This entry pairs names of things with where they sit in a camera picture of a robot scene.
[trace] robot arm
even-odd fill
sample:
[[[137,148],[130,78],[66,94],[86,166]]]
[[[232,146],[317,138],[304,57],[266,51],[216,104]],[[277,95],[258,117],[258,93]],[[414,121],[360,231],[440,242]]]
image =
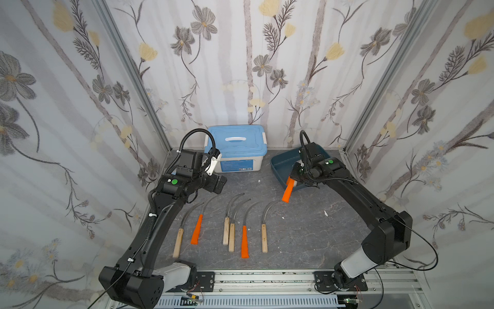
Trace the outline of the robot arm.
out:
[[[362,246],[345,260],[336,264],[333,283],[336,289],[353,287],[362,274],[382,265],[410,246],[411,216],[396,212],[358,183],[337,158],[324,158],[315,143],[303,144],[300,156],[303,165],[295,163],[290,178],[305,185],[326,184],[343,197],[362,217],[370,234]]]

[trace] flower pattern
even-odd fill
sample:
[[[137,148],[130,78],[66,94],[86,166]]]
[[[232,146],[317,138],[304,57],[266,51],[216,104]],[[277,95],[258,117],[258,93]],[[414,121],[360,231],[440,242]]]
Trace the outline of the flower pattern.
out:
[[[425,79],[418,83],[417,89],[412,90],[412,104],[416,104],[417,102],[420,105],[425,105],[429,102],[429,98],[427,94],[431,93],[434,90],[434,86],[436,83],[431,83],[429,79]]]
[[[259,55],[254,59],[255,67],[253,67],[252,70],[257,72],[257,76],[261,77],[264,73],[271,73],[273,67],[268,65],[269,60],[269,55],[264,55],[264,57]]]
[[[418,126],[418,134],[429,132],[428,122],[433,121],[435,114],[436,110],[433,110],[429,105],[417,111],[418,118],[413,122],[413,125]]]
[[[12,139],[25,139],[29,136],[24,129],[15,122],[19,119],[19,112],[12,107],[0,103],[0,154],[6,156],[15,152]]]
[[[171,48],[173,49],[175,55],[180,56],[183,50],[189,55],[192,54],[190,45],[193,44],[196,39],[190,33],[190,28],[180,28],[177,26],[175,28],[175,34],[173,35],[173,37],[177,39],[177,43],[171,44]]]
[[[106,104],[110,104],[110,95],[113,94],[113,89],[110,85],[105,85],[104,79],[98,74],[98,76],[93,80],[93,91],[98,95],[100,102],[105,100]]]
[[[365,56],[367,53],[372,53],[372,55],[376,56],[379,52],[381,46],[389,43],[389,39],[391,37],[391,30],[379,28],[374,35],[370,37],[372,42],[369,44],[363,44],[360,49],[360,55]]]
[[[276,87],[279,84],[281,89],[285,88],[288,84],[288,81],[284,80],[283,77],[285,77],[285,71],[283,69],[274,70],[269,77],[273,81],[273,87]]]
[[[0,51],[0,99],[12,101],[20,94],[25,99],[34,99],[36,94],[29,88],[36,79],[21,73],[21,65],[15,57]]]
[[[213,26],[216,17],[209,8],[203,7],[201,11],[201,8],[195,5],[192,15],[198,20],[190,23],[193,33],[198,35],[202,33],[203,37],[208,41],[211,40],[211,33],[218,33],[218,29]]]
[[[120,99],[122,105],[125,105],[125,100],[130,100],[130,95],[128,94],[128,90],[124,90],[124,87],[120,82],[117,82],[115,86],[113,86],[113,90],[115,91],[115,97]]]

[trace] wire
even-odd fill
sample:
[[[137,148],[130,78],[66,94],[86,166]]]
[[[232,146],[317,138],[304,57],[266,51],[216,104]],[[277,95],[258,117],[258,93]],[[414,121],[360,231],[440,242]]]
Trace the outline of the wire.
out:
[[[425,242],[426,242],[426,243],[427,243],[427,244],[428,244],[428,245],[432,248],[432,250],[434,250],[434,254],[436,255],[436,258],[435,258],[436,263],[435,263],[435,264],[434,264],[434,266],[432,266],[431,268],[423,268],[423,269],[419,269],[419,268],[413,268],[413,267],[410,267],[410,266],[406,266],[406,265],[400,264],[400,263],[395,262],[395,261],[388,261],[388,262],[390,262],[390,263],[394,263],[394,264],[396,264],[396,265],[400,265],[400,266],[403,266],[403,267],[406,267],[406,268],[408,268],[408,269],[412,269],[412,270],[422,270],[422,271],[428,271],[428,270],[432,270],[432,269],[436,268],[437,263],[439,262],[439,255],[437,254],[436,248],[434,248],[434,246],[433,246],[433,245],[431,245],[431,243],[430,243],[427,239],[425,239],[424,237],[422,237],[422,235],[420,235],[419,233],[415,232],[415,231],[414,231],[411,227],[408,227],[406,224],[404,224],[404,223],[400,222],[399,220],[396,220],[396,221],[397,221],[397,222],[399,222],[399,223],[400,223],[401,225],[403,225],[404,227],[406,227],[407,229],[409,229],[410,231],[414,232],[414,233],[415,233],[418,237],[422,238],[422,239],[423,239],[423,240],[424,240],[424,241],[425,241]]]
[[[382,299],[384,298],[384,284],[382,283],[382,278],[381,278],[381,275],[379,274],[379,271],[377,271],[376,268],[374,268],[375,272],[377,272],[377,275],[379,276],[379,280],[381,280],[381,286],[382,286],[382,292],[381,292],[381,299],[379,300],[379,302],[372,308],[369,308],[369,309],[374,309],[376,308],[377,306],[379,306],[382,302]]]
[[[139,251],[142,249],[142,247],[144,247],[144,244],[146,244],[148,240],[145,239],[144,242],[142,243],[142,245],[139,247],[139,249],[137,249],[137,251],[134,253],[134,256],[132,257],[132,260],[135,258],[135,256],[137,255],[137,253],[139,253]],[[132,261],[130,261],[128,264],[127,264],[127,267],[125,267],[125,269],[123,270],[122,274],[120,275],[120,277],[118,277],[115,281],[113,281],[112,284],[110,284],[110,286],[103,292],[101,293],[100,296],[98,296],[97,299],[94,300],[94,302],[92,302],[89,307],[87,307],[87,309],[91,308],[103,295],[106,294],[106,292],[108,292],[109,289],[112,288],[112,286],[117,283],[122,277],[123,275],[125,274],[125,272],[127,271],[127,269],[129,268],[130,264],[132,264]]]

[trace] orange handle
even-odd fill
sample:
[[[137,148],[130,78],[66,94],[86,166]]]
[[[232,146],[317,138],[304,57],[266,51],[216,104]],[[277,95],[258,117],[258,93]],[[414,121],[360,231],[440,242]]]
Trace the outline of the orange handle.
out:
[[[192,239],[190,241],[191,245],[197,245],[199,243],[199,233],[201,232],[201,223],[203,223],[203,214],[199,215],[197,220],[196,229],[194,229],[194,234],[192,234]]]
[[[242,259],[248,259],[247,226],[242,230]]]
[[[285,190],[285,193],[283,194],[283,198],[281,199],[285,203],[288,203],[289,200],[290,200],[291,191],[293,190],[293,185],[294,184],[295,184],[295,180],[293,180],[290,177],[288,177],[288,180],[287,180],[287,188]]]

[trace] blue tray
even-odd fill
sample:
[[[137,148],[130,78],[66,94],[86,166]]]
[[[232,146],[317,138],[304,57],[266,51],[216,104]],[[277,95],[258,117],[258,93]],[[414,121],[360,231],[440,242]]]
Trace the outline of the blue tray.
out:
[[[317,145],[317,147],[323,154],[325,159],[330,157],[330,155],[321,146]],[[271,158],[271,170],[280,182],[283,190],[287,188],[287,179],[290,175],[294,163],[300,160],[300,153],[298,152],[299,150],[300,148],[292,149]],[[305,185],[297,183],[297,186],[295,186],[293,190],[297,191],[305,187]]]

